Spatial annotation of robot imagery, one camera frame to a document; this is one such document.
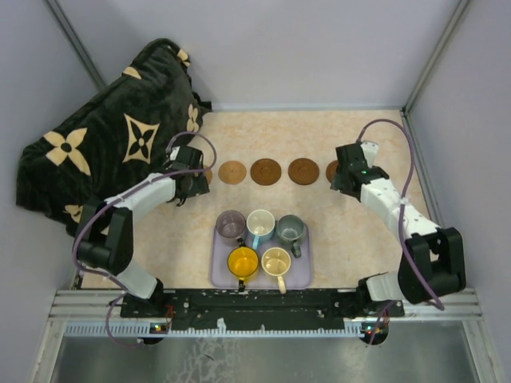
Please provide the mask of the woven rattan coaster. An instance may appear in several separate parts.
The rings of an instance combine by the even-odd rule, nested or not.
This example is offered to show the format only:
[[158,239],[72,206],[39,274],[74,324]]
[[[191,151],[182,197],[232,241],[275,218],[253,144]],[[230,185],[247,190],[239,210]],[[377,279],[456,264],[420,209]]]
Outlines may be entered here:
[[209,170],[205,171],[204,176],[207,180],[207,183],[210,184],[212,182],[212,178],[213,178],[212,170],[209,169]]
[[229,160],[220,165],[218,176],[225,184],[240,184],[247,175],[246,167],[237,160]]

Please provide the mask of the grey ceramic mug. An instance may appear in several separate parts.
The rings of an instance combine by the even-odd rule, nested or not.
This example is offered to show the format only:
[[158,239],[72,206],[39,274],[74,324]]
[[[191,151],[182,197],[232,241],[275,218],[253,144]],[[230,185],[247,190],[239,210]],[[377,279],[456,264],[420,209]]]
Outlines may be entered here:
[[302,256],[301,244],[306,238],[307,227],[296,215],[285,215],[275,224],[275,233],[279,242],[291,248],[292,255],[299,259]]

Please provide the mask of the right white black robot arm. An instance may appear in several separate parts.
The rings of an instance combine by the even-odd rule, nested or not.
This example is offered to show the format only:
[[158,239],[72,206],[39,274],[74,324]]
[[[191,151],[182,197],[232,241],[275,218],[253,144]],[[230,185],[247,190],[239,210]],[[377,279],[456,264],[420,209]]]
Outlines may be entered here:
[[374,165],[377,144],[359,141],[339,146],[335,152],[338,166],[331,189],[356,198],[373,211],[402,248],[397,270],[359,281],[358,309],[372,316],[386,301],[406,300],[444,310],[441,298],[466,287],[461,233],[440,227],[402,196],[390,176]]

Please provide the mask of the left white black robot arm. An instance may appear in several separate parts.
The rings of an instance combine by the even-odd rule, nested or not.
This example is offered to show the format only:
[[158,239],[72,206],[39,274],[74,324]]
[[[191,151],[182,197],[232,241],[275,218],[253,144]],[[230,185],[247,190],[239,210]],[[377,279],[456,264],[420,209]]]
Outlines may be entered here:
[[73,257],[84,272],[100,274],[131,296],[151,317],[161,314],[166,297],[161,280],[135,260],[134,225],[159,205],[209,192],[203,153],[174,148],[163,172],[152,172],[135,186],[108,199],[92,198],[83,207]]

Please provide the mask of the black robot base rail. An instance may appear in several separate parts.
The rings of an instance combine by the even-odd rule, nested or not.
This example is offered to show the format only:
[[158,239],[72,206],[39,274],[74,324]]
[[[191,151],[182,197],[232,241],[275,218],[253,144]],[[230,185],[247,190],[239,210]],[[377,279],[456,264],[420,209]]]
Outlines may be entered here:
[[370,302],[359,289],[289,290],[164,290],[164,306],[147,310],[126,296],[122,318],[169,318],[174,330],[215,329],[223,320],[228,330],[341,330],[346,319],[376,316],[386,301]]

